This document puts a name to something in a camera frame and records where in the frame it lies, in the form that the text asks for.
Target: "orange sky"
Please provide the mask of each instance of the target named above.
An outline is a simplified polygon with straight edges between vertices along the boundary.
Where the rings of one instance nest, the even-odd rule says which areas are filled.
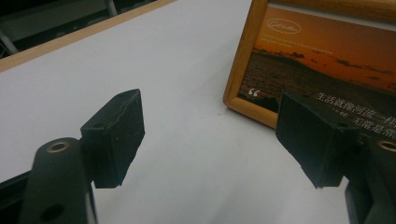
[[[273,19],[301,32],[275,31]],[[396,92],[396,32],[268,7],[256,48],[303,54],[301,63],[329,76]]]

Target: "picture frame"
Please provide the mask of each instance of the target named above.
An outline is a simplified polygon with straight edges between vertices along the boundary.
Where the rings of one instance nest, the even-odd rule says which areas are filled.
[[[277,113],[275,110],[253,104],[238,96],[249,59],[264,23],[269,3],[300,7],[305,10],[325,12],[384,24],[396,24],[396,4],[381,0],[252,0],[245,27],[233,60],[233,66],[223,95],[223,103],[249,118],[255,119],[269,127],[276,127]],[[257,94],[251,89],[249,94]]]

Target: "white table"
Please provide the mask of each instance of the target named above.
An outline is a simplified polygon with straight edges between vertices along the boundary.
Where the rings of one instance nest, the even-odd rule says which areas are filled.
[[[122,187],[95,189],[102,224],[348,223],[274,130],[221,98],[246,0],[178,0],[0,74],[0,181],[111,97],[142,91],[146,136]]]

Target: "photo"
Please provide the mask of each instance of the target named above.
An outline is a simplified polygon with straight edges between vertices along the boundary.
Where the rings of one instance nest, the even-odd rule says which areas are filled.
[[[297,91],[395,139],[395,57],[394,31],[269,6],[237,96],[277,113]]]

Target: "wooden edge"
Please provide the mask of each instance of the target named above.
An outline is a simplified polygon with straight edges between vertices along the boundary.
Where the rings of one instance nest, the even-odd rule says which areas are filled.
[[[238,94],[245,71],[248,67],[248,59],[250,58],[257,35],[259,34],[260,27],[262,26],[262,20],[267,5],[267,0],[253,0],[250,5],[244,31],[233,59],[233,66],[224,92],[224,104],[227,104]]]
[[[53,40],[51,40],[47,43],[44,43],[42,45],[39,45],[39,46],[33,47],[31,49],[21,51],[17,54],[8,56],[8,57],[0,60],[0,73],[4,72],[10,68],[13,68],[15,66],[18,66],[22,63],[29,62],[37,57],[40,57],[47,53],[50,53],[56,49],[60,49],[67,45],[73,44],[73,43],[75,43],[81,39],[84,39],[88,36],[95,35],[99,32],[102,32],[102,31],[108,29],[108,28],[116,26],[120,23],[131,20],[135,17],[141,16],[141,15],[148,13],[154,9],[157,9],[159,7],[164,7],[164,6],[171,4],[173,2],[176,2],[176,0],[157,0],[155,2],[147,4],[145,6],[138,7],[131,11],[122,13],[116,17],[107,19],[105,21],[98,22],[92,26],[75,31],[74,33],[71,33],[69,35],[64,35],[62,37],[53,39]]]
[[[247,21],[233,59],[233,66],[223,95],[223,103],[232,110],[275,128],[276,113],[237,97],[245,71],[248,67],[251,51],[253,50],[257,35],[259,34],[260,27],[262,26],[262,20],[267,5],[267,0],[253,0],[250,5]]]
[[[306,7],[370,21],[396,23],[396,2],[394,0],[272,0],[271,2]]]
[[[253,103],[241,98],[233,98],[228,102],[227,106],[232,110],[246,115],[251,119],[255,119],[273,129],[276,127],[277,113],[264,109],[259,105],[254,105]]]

